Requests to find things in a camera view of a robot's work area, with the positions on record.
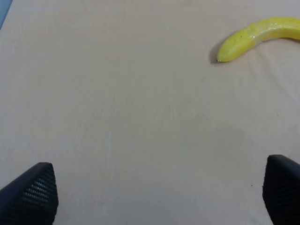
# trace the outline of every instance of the white tabletop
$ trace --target white tabletop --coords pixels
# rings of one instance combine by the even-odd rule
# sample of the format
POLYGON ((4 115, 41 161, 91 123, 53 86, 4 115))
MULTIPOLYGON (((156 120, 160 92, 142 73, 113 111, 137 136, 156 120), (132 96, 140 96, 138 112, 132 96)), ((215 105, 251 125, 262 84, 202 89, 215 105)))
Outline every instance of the white tabletop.
POLYGON ((0 185, 52 162, 55 225, 270 225, 269 154, 300 162, 300 44, 215 64, 298 0, 14 0, 0 31, 0 185))

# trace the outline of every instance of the blue corner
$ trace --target blue corner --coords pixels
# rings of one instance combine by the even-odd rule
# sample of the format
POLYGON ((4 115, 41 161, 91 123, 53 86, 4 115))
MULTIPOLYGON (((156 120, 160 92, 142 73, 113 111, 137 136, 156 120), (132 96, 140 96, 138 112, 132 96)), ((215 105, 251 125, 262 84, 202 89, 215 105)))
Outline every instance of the blue corner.
POLYGON ((6 15, 8 14, 12 1, 13 0, 0 0, 0 29, 4 23, 6 15))

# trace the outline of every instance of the textured grip pad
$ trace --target textured grip pad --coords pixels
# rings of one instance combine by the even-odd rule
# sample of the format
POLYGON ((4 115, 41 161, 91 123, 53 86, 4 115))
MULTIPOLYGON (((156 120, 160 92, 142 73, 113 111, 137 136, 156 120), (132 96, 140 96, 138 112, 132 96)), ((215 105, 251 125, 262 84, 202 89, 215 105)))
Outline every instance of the textured grip pad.
POLYGON ((53 166, 38 163, 0 191, 0 224, 51 225, 57 207, 53 166))
POLYGON ((300 165, 282 155, 269 156, 262 197, 274 225, 299 225, 300 165))

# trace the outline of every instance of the yellow banana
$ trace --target yellow banana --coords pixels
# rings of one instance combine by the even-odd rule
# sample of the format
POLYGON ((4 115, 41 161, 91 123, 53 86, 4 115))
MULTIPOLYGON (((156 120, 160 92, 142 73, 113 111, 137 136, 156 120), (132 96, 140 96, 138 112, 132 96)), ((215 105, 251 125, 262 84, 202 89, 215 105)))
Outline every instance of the yellow banana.
POLYGON ((273 17, 237 31, 222 44, 217 61, 232 61, 256 44, 276 38, 300 39, 300 19, 273 17))

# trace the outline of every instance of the banana peel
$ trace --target banana peel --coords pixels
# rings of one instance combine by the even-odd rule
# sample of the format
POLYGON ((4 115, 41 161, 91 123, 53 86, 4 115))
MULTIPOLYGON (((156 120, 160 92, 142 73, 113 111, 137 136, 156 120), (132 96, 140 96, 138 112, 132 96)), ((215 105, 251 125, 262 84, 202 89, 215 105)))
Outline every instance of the banana peel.
POLYGON ((237 31, 221 45, 217 61, 232 61, 257 44, 277 38, 300 40, 300 19, 272 17, 237 31))

